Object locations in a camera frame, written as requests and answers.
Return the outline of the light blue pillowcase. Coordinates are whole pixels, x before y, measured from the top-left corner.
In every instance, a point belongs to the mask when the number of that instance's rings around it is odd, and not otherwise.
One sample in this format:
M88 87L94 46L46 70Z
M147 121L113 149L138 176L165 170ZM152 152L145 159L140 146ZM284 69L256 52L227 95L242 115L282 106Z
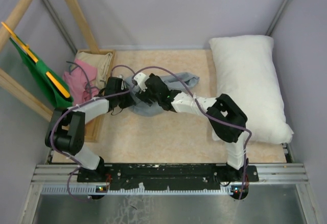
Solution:
M172 111L173 97L171 95L186 92L181 81L185 83L188 89L192 89L199 83L200 77L189 72L180 72L168 76L150 75L145 91L136 86L130 92L134 104L129 107L129 110L145 117L156 116L164 111Z

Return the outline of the white pillow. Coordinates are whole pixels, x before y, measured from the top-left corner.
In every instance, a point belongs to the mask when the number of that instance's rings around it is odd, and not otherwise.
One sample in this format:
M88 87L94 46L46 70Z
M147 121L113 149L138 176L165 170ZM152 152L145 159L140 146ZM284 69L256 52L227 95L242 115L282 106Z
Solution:
M212 38L217 95L229 95L248 118L252 141L282 144L294 132L286 123L284 102L272 60L274 40L264 35Z

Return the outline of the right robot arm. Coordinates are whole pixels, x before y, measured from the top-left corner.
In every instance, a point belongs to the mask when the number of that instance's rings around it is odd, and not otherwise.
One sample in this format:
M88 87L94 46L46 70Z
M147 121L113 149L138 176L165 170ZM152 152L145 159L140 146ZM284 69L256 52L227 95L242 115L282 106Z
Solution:
M157 103L165 111L206 117L215 134L225 142L229 177L244 181L247 116L227 94L209 98L196 96L181 78L175 77L185 91L169 88L159 76L139 72L132 78L139 88L136 96L145 103Z

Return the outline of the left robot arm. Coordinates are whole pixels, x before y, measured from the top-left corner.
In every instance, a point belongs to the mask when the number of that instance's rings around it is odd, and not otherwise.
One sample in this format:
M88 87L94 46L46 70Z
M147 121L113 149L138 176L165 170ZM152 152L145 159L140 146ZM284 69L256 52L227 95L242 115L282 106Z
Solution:
M121 77L110 77L99 95L80 105L56 108L45 136L45 145L84 168L93 180L103 180L106 177L104 160L85 144L85 125L118 106L128 107L134 86L134 81L128 85Z

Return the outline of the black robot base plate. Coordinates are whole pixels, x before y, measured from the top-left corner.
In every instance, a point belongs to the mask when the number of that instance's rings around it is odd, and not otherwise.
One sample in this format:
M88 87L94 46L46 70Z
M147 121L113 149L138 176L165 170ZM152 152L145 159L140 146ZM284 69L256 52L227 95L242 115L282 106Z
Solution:
M219 190L227 183L241 183L243 170L227 164L104 164L97 170L80 169L79 183L108 183L110 190Z

